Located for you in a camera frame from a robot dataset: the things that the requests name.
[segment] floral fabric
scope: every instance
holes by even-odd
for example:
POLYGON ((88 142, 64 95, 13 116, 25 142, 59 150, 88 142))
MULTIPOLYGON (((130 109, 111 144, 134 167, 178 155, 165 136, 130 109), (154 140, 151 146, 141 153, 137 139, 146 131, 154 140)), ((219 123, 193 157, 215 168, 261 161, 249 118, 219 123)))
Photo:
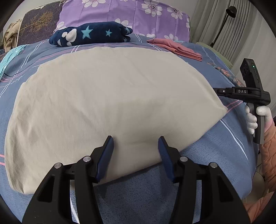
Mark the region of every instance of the floral fabric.
POLYGON ((55 30, 108 21, 149 38, 190 39, 189 16, 156 0, 69 0, 62 7, 55 30))
POLYGON ((227 70, 220 68, 213 63, 208 62, 207 64, 213 66, 216 70, 220 71, 223 75, 225 75, 229 81, 231 81, 235 86, 237 87, 246 87, 239 79, 237 79, 234 75, 232 75, 230 72, 227 70))

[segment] black lamp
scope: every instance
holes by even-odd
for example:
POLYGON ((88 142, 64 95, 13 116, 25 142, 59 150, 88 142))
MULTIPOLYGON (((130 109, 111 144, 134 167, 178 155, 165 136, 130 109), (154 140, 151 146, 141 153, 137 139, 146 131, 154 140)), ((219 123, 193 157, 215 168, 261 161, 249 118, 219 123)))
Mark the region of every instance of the black lamp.
POLYGON ((231 16, 232 18, 236 18, 237 8, 235 6, 229 6, 226 9, 226 13, 227 13, 227 15, 225 15, 225 17, 224 17, 221 29, 219 30, 219 33, 217 34, 215 40, 210 44, 210 47, 213 47, 215 42, 217 41, 217 39, 218 39, 219 35, 221 34, 221 31, 222 31, 225 23, 226 23, 226 20, 227 20, 228 16, 231 16))

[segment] folded blanket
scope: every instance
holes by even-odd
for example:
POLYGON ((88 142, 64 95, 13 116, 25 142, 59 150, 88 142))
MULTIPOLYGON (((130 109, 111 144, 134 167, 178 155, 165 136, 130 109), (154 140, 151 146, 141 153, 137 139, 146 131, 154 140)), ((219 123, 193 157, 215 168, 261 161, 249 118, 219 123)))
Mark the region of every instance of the folded blanket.
POLYGON ((200 62, 202 61, 202 55, 200 53, 196 53, 192 49, 189 49, 179 43, 176 43, 173 40, 155 38, 152 40, 147 40, 147 42, 159 47, 163 47, 175 54, 184 56, 186 58, 195 59, 200 62))
POLYGON ((132 29, 116 22, 86 23, 56 31, 49 43, 67 47, 94 43, 129 42, 132 29))

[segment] pink quilted jacket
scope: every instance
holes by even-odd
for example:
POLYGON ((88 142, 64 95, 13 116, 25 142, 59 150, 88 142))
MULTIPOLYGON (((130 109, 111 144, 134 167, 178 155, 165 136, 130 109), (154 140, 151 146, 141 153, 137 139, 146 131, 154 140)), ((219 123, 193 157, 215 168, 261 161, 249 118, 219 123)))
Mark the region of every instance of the pink quilted jacket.
POLYGON ((274 123, 265 132, 264 141, 265 143, 260 145, 262 171, 265 175, 266 188, 270 193, 255 204, 244 204, 251 222, 262 212, 276 190, 276 127, 274 123))

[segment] gold tree print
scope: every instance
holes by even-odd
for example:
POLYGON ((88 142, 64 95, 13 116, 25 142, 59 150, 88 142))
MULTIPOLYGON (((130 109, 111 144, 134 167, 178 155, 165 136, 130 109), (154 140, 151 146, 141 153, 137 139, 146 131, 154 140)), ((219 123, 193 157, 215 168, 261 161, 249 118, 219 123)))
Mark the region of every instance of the gold tree print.
POLYGON ((39 19, 37 19, 37 15, 32 17, 30 21, 20 29, 21 32, 23 32, 26 28, 28 28, 28 32, 38 32, 43 27, 46 27, 49 22, 53 19, 53 12, 44 12, 39 19))

